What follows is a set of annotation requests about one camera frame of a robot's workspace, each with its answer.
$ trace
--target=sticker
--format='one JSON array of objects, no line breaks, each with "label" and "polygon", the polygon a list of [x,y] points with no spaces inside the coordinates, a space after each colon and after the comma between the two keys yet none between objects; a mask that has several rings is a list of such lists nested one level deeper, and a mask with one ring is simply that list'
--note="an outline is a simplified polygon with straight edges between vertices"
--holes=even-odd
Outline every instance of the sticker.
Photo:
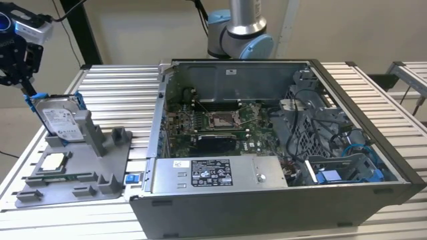
[{"label": "sticker", "polygon": [[232,186],[233,176],[229,159],[192,160],[191,185],[193,187]]},{"label": "sticker", "polygon": [[73,114],[65,108],[45,108],[43,114],[51,126],[51,131],[67,141],[83,140]]},{"label": "sticker", "polygon": [[173,161],[173,168],[189,168],[189,161]]},{"label": "sticker", "polygon": [[236,75],[237,74],[237,69],[227,69],[225,70],[225,75]]}]

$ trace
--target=white wall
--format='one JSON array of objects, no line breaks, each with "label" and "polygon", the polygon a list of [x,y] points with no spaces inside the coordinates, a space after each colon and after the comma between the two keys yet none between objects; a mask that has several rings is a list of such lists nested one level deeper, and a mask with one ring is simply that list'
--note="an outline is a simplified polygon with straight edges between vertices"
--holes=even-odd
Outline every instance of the white wall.
[{"label": "white wall", "polygon": [[287,58],[354,61],[367,73],[384,73],[392,61],[426,61],[426,0],[299,2]]},{"label": "white wall", "polygon": [[[35,14],[48,14],[57,18],[51,0],[13,0],[24,9]],[[56,5],[63,16],[63,8],[56,0]],[[64,21],[65,27],[71,34],[75,44],[76,54],[83,63],[77,43],[75,41],[68,22]],[[65,31],[60,23],[55,23],[52,39],[43,45],[44,52],[41,58],[40,72],[33,75],[35,89],[37,92],[49,94],[63,94],[71,81],[73,80],[80,66],[76,62],[75,55],[71,50]],[[21,90],[15,87],[0,85],[0,108],[25,107]]]},{"label": "white wall", "polygon": [[[228,0],[203,0],[207,12],[227,9]],[[267,32],[278,42],[288,0],[263,0]],[[159,63],[204,58],[207,37],[195,5],[187,0],[91,0],[85,10],[105,64]]]}]

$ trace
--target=metal slats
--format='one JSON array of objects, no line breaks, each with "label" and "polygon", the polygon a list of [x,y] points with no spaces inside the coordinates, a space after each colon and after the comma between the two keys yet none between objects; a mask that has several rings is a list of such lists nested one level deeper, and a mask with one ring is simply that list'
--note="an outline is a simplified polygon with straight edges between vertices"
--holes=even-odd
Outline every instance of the metal slats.
[{"label": "metal slats", "polygon": [[[371,119],[391,144],[406,158],[420,176],[427,178],[427,137],[424,129],[396,108],[359,71],[344,63],[324,63],[338,83]],[[145,169],[147,145],[152,126],[152,114],[157,88],[157,66],[95,65],[80,82],[79,91],[84,95],[93,122],[104,132],[124,126],[133,132],[132,149],[125,171],[139,173]],[[0,209],[0,239],[24,239],[33,236],[67,236],[79,239],[145,239],[127,199],[140,189],[140,185],[125,186],[117,199],[67,203],[56,206],[15,208],[17,192],[24,187],[21,177],[31,174],[47,143],[33,140],[25,162],[16,172]],[[427,235],[427,190],[424,189],[403,205],[384,207],[359,227],[322,229],[280,234],[266,234],[242,239],[343,239],[388,240],[422,239]]]}]

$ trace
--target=blue cable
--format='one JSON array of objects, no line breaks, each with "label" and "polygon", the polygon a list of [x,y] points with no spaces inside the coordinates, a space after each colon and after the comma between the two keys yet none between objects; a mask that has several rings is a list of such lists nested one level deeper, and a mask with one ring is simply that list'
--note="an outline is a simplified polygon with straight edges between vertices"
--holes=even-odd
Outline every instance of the blue cable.
[{"label": "blue cable", "polygon": [[363,144],[351,144],[348,147],[346,147],[346,149],[344,149],[344,151],[342,152],[342,155],[340,155],[340,156],[344,157],[344,155],[346,155],[346,153],[348,152],[348,150],[350,150],[351,148],[354,148],[354,147],[363,147],[363,148],[368,151],[368,153],[372,155],[372,157],[374,157],[374,159],[375,159],[374,165],[376,166],[378,163],[379,163],[379,159],[378,159],[378,157],[376,157],[375,152],[372,151],[372,149],[371,149],[367,145],[363,145]]}]

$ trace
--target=hard disk label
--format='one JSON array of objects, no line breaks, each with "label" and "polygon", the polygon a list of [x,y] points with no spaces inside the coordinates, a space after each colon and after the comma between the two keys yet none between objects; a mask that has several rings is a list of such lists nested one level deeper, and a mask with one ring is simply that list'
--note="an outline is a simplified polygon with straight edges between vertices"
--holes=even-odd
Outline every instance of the hard disk label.
[{"label": "hard disk label", "polygon": [[193,187],[232,186],[229,159],[192,160],[191,185]]},{"label": "hard disk label", "polygon": [[64,140],[83,140],[73,114],[64,108],[45,108],[43,114],[51,126],[51,131]]}]

